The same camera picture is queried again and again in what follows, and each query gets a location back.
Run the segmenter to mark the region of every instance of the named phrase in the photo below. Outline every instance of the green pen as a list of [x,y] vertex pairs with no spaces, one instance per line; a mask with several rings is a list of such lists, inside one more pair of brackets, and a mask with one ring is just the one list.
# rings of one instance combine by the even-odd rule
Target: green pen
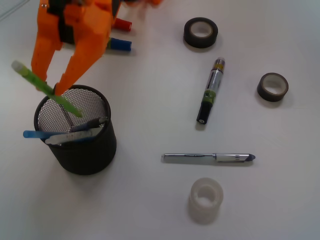
[[70,113],[76,115],[78,118],[82,118],[81,112],[75,106],[73,106],[64,97],[55,95],[53,88],[48,86],[47,83],[42,81],[37,75],[35,75],[30,69],[28,69],[21,62],[15,60],[11,64],[11,67],[18,74],[20,74],[24,79],[26,79],[29,83],[31,83],[32,85],[37,87],[40,91],[42,91],[49,98],[56,101],[57,104],[61,104],[67,112],[70,112]]

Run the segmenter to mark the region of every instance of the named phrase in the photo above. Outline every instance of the orange robot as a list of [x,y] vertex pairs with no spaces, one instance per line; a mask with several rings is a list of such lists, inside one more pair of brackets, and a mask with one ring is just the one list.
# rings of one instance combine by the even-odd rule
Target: orange robot
[[[146,1],[153,5],[162,2]],[[63,43],[75,43],[54,94],[62,95],[104,54],[120,5],[121,0],[40,0],[32,71],[45,81],[55,51]]]

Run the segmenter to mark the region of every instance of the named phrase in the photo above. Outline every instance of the blue marker cap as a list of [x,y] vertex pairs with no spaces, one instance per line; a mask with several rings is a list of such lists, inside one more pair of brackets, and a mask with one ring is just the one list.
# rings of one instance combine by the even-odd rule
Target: blue marker cap
[[121,50],[121,51],[131,51],[131,41],[125,41],[125,40],[120,40],[111,37],[110,38],[110,48],[114,50]]

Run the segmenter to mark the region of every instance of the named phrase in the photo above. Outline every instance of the red marker cap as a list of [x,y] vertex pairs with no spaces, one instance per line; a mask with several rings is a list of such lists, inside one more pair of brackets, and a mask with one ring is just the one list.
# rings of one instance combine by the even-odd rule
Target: red marker cap
[[123,31],[126,31],[126,32],[130,32],[131,31],[131,25],[132,25],[132,22],[130,22],[130,21],[125,21],[125,20],[122,20],[120,18],[116,18],[112,27],[114,29],[119,29],[119,30],[123,30]]

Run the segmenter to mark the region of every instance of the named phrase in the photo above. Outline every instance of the black mesh pen holder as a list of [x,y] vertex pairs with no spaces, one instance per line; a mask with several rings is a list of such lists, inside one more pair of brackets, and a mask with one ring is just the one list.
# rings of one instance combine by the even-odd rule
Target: black mesh pen holder
[[102,130],[90,141],[48,144],[67,171],[78,175],[98,173],[110,164],[117,149],[109,103],[99,91],[84,85],[73,85],[63,97],[82,110],[83,117],[76,117],[52,99],[45,97],[35,111],[34,128],[36,131],[68,133],[74,126],[107,117],[107,121],[100,125]]

